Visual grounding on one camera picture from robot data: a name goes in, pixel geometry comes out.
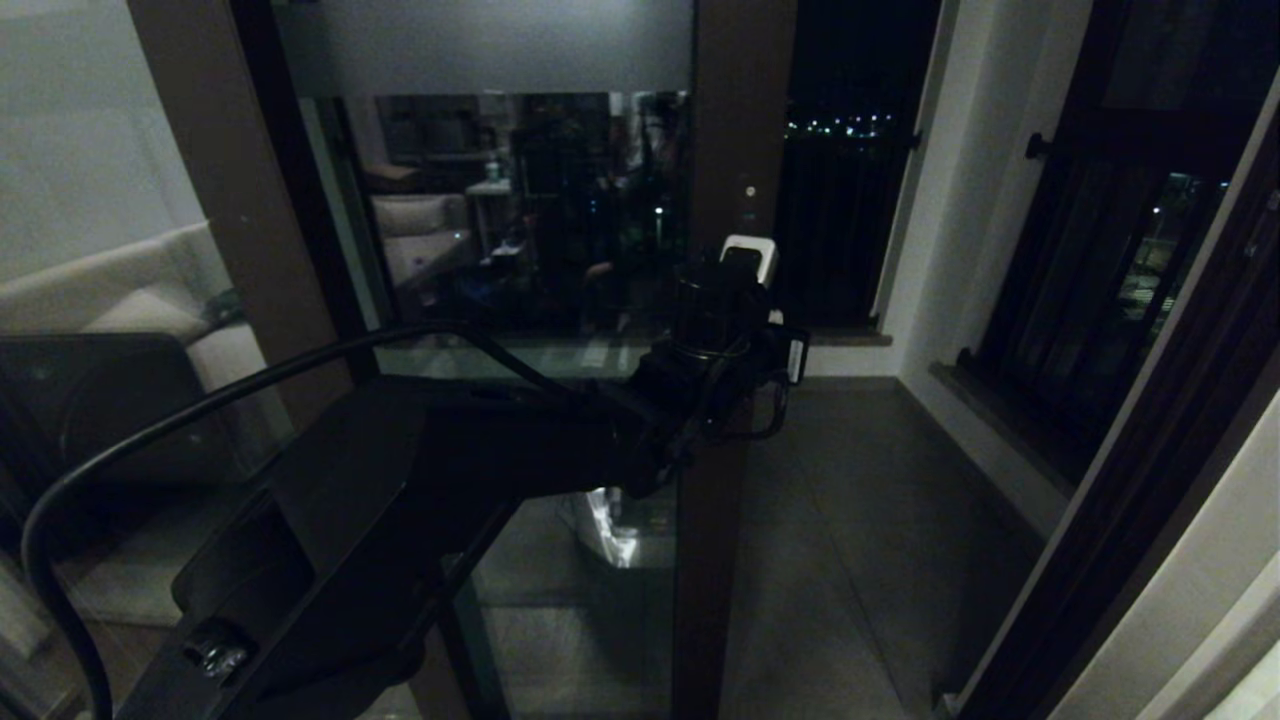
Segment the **dark brown door jamb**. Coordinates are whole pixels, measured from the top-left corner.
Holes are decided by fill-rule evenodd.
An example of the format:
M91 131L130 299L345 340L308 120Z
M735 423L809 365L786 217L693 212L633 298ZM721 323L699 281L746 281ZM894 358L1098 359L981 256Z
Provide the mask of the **dark brown door jamb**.
M956 720L1050 720L1280 389L1280 88L1103 452L961 693Z

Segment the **brown framed fixed glass door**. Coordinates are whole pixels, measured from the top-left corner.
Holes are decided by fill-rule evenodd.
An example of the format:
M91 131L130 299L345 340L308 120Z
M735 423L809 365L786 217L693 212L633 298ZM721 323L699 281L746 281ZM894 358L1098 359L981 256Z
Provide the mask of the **brown framed fixed glass door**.
M264 101L300 109L288 79L259 88L250 45L274 50L270 0L0 0L0 283L205 224L266 368L63 473L29 495L0 468L0 705L17 688L3 651L52 659L63 692L113 720L177 629L102 623L72 603L49 552L52 515L102 483L248 482L357 387L370 354L337 314L317 265L343 258L311 164L306 220ZM251 496L239 506L238 512ZM435 630L406 682L426 717L466 717Z

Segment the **black metal balcony railing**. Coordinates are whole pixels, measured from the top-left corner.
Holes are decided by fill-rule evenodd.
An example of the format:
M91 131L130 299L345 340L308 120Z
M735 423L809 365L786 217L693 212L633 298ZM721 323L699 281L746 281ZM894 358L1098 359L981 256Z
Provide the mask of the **black metal balcony railing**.
M919 133L859 135L850 128L788 138L774 238L783 311L822 331L869 331Z

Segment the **black window guard railing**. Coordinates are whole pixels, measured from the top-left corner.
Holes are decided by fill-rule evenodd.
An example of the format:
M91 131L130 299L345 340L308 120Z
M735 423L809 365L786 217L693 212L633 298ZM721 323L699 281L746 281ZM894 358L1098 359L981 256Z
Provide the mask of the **black window guard railing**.
M982 341L959 364L1078 482L1169 320L1229 187L1183 149L1033 135L1043 174Z

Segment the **brown framed sliding glass door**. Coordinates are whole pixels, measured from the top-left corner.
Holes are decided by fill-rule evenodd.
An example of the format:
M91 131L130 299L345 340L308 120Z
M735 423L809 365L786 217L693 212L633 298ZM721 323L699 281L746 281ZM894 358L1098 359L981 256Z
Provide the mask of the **brown framed sliding glass door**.
M778 184L796 0L317 0L273 6L383 325L460 319L567 386L625 380L669 333L676 275L716 263L735 191ZM271 86L275 88L278 79ZM530 386L443 338L372 374ZM717 720L746 443L644 498L524 501L445 602L485 717Z

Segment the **grey floor rug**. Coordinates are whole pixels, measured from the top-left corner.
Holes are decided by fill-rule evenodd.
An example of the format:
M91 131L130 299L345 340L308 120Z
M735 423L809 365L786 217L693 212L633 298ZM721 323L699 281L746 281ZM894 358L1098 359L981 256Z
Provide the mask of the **grey floor rug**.
M173 582L252 492L248 482L102 483L55 511L47 550L84 618L174 626Z

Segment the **grey and beige sofa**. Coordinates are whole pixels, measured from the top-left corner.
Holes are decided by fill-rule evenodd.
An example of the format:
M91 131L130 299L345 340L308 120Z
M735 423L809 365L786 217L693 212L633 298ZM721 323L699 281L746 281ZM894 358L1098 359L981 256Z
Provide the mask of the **grey and beige sofa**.
M0 468L36 495L266 365L205 224L3 282Z

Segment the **dark framed window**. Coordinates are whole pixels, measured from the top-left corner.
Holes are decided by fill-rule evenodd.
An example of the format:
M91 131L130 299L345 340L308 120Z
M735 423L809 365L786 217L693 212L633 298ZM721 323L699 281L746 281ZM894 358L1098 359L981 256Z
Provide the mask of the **dark framed window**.
M1230 182L1279 68L1280 0L1093 0L1059 124L1033 135L1183 149L1220 161ZM1096 454L1073 483L1030 446L1068 487Z

